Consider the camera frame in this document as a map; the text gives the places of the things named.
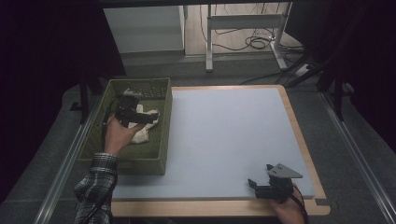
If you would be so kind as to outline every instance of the wall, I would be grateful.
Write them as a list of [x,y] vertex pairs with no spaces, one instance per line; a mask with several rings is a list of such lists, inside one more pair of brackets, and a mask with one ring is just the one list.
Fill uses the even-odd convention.
[[183,50],[183,7],[105,8],[120,53]]

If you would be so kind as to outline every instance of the white cloth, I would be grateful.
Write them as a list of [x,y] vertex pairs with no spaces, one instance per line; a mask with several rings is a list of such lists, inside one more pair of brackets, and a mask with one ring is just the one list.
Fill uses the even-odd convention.
[[[155,110],[150,110],[148,112],[143,112],[143,106],[142,105],[137,105],[136,108],[137,113],[144,113],[144,114],[155,114],[159,113],[157,109]],[[148,123],[142,130],[137,132],[134,135],[134,138],[132,139],[132,143],[139,144],[139,143],[145,143],[149,141],[149,129],[154,127],[158,123],[158,119],[154,120],[152,124]],[[128,125],[128,128],[133,128],[137,123],[132,123],[130,122]]]

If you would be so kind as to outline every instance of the dark background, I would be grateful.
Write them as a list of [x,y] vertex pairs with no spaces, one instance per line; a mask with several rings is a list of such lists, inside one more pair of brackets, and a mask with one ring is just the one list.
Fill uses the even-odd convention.
[[39,149],[66,90],[125,75],[99,7],[0,1],[1,201]]
[[368,7],[329,70],[352,86],[351,103],[396,151],[396,2],[295,2],[285,31],[304,44],[315,63],[323,63],[362,4]]

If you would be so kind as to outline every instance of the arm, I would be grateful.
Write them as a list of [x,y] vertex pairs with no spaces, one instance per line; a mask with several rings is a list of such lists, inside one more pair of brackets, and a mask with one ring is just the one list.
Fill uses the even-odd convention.
[[90,172],[75,187],[78,198],[75,223],[112,222],[111,196],[117,184],[118,155],[144,126],[137,124],[132,129],[126,129],[114,116],[109,118],[105,152],[93,156]]

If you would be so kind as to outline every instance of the plaid sleeve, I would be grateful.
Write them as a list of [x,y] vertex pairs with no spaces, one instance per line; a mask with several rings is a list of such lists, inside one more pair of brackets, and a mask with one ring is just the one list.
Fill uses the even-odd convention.
[[75,223],[83,223],[92,209],[102,206],[86,223],[111,223],[111,197],[117,184],[118,158],[107,153],[93,156],[90,172],[75,187],[78,211]]

